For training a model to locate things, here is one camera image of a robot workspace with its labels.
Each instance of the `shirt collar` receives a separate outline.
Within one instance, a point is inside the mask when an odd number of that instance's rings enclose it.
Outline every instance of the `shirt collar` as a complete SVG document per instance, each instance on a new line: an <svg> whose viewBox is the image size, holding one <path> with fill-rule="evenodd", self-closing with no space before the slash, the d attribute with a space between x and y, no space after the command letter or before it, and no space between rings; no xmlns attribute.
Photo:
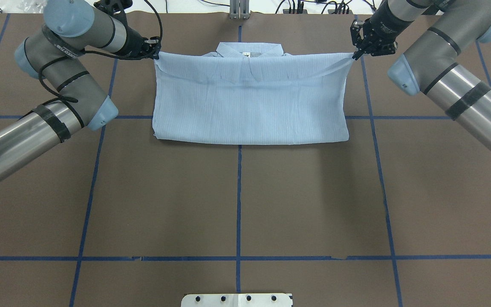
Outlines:
<svg viewBox="0 0 491 307"><path fill-rule="evenodd" d="M217 54L223 58L243 58L242 52L260 53L259 57L283 56L279 43L219 43Z"/></svg>

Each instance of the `cloth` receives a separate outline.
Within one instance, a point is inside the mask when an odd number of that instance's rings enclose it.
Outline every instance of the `cloth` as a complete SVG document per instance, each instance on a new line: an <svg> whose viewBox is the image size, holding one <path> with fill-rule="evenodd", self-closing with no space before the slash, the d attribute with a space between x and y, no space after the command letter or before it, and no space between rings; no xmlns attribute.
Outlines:
<svg viewBox="0 0 491 307"><path fill-rule="evenodd" d="M351 56L284 54L276 43L220 43L204 56L161 52L155 136L234 145L348 140L343 100Z"/></svg>

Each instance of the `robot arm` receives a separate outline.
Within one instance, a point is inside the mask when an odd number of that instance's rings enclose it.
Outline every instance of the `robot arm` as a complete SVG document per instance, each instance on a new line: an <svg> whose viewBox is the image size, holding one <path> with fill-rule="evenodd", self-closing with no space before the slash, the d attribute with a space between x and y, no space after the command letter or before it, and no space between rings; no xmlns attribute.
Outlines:
<svg viewBox="0 0 491 307"><path fill-rule="evenodd" d="M93 8L84 0L52 0L45 8L46 25L16 50L20 68L46 78L57 99L0 131L0 181L64 142L85 126L97 130L118 110L77 59L87 45L123 60L157 58L161 37L147 39L127 25L130 0L102 0Z"/></svg>
<svg viewBox="0 0 491 307"><path fill-rule="evenodd" d="M354 20L351 33L358 47L356 60L363 54L393 54L394 39L429 4L444 10L439 21L393 64L388 76L408 95L423 92L491 150L491 87L456 63L471 43L491 41L489 2L487 7L486 0L384 0L370 20Z"/></svg>

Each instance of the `white bracket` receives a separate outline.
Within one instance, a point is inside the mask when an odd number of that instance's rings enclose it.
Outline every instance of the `white bracket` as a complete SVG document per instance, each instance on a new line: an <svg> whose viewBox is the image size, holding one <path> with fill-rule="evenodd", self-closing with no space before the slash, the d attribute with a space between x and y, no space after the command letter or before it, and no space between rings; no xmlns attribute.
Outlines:
<svg viewBox="0 0 491 307"><path fill-rule="evenodd" d="M181 307L292 307L293 295L286 293L185 295Z"/></svg>
<svg viewBox="0 0 491 307"><path fill-rule="evenodd" d="M230 0L230 19L249 19L249 0Z"/></svg>

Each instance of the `plastic bag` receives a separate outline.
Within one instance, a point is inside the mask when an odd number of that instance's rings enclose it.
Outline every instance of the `plastic bag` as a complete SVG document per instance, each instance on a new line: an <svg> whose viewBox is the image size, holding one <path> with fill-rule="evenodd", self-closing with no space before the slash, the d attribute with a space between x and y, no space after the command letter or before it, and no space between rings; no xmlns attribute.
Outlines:
<svg viewBox="0 0 491 307"><path fill-rule="evenodd" d="M47 0L22 0L17 7L24 12L42 14Z"/></svg>

